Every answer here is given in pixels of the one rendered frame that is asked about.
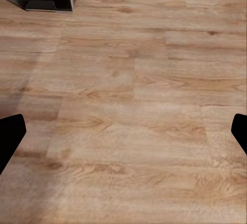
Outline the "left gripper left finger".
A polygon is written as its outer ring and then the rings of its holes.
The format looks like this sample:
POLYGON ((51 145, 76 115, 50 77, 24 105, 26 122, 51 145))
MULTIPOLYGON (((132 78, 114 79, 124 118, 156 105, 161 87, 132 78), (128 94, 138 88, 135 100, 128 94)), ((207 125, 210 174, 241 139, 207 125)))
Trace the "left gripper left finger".
POLYGON ((0 175, 26 134, 22 114, 0 119, 0 175))

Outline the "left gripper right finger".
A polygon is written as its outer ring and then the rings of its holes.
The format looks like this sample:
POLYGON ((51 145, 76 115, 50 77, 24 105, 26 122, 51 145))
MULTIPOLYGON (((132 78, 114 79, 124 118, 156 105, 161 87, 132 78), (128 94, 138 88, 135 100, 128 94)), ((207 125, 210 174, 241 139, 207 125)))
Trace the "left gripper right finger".
POLYGON ((247 154, 247 115, 235 114, 231 132, 247 154))

